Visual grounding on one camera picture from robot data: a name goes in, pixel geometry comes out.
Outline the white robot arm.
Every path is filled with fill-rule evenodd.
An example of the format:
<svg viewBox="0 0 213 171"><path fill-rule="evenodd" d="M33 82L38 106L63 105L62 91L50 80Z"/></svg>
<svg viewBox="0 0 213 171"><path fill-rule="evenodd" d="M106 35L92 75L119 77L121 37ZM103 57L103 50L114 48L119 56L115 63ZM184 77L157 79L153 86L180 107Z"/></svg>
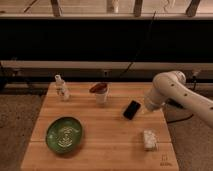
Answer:
<svg viewBox="0 0 213 171"><path fill-rule="evenodd" d="M213 128L213 101L191 91L185 83L186 77L181 71L157 74L150 91L144 97L146 109L158 110L166 100L173 99Z"/></svg>

